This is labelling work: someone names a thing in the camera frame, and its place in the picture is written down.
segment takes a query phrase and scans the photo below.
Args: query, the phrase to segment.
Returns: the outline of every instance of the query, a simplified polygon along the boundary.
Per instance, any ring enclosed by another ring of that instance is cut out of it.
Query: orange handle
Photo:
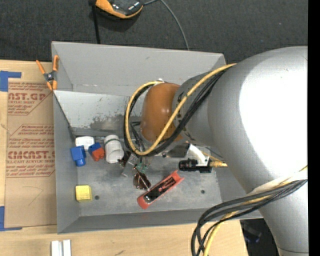
[[[44,67],[41,65],[40,61],[39,61],[39,60],[36,60],[35,62],[36,62],[36,64],[38,65],[41,74],[42,74],[42,75],[45,74],[46,72],[45,72],[45,70],[44,70]]]
[[[54,55],[53,57],[53,64],[52,64],[52,70],[58,72],[59,69],[59,56],[58,55]]]

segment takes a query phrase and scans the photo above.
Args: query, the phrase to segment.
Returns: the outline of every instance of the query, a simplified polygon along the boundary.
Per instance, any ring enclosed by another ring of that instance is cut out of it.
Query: white plastic fitting
[[[104,150],[105,150],[105,160],[114,164],[118,162],[118,159],[122,159],[125,155],[122,149],[119,137],[117,135],[109,135],[104,138]]]
[[[88,151],[88,148],[93,144],[95,144],[95,139],[91,136],[82,136],[75,139],[75,145],[84,146],[85,151]]]

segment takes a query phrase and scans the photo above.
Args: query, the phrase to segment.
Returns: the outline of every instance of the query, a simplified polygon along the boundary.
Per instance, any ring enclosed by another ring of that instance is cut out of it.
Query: yellow cube
[[[92,201],[91,187],[89,185],[75,186],[75,199],[78,202]]]

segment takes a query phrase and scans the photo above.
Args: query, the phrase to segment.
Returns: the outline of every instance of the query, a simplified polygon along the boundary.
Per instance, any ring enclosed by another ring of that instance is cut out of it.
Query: red object
[[[168,177],[154,185],[149,191],[137,198],[137,202],[142,209],[147,209],[154,201],[158,200],[164,194],[173,189],[176,185],[184,180],[175,170]]]
[[[99,161],[100,159],[103,159],[105,157],[105,151],[102,147],[96,149],[91,153],[91,156],[94,161]]]

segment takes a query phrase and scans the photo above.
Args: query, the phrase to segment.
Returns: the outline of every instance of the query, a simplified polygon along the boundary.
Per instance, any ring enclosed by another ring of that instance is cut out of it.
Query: orange plastic part
[[[103,159],[105,157],[105,151],[102,147],[96,149],[91,154],[94,161],[99,161],[100,159]]]
[[[143,137],[155,142],[169,118],[172,115],[172,102],[179,89],[179,85],[174,83],[160,83],[153,86],[146,94],[142,107],[140,130]],[[164,139],[169,138],[174,130],[172,123],[164,135]],[[183,137],[179,135],[174,141],[179,141]]]

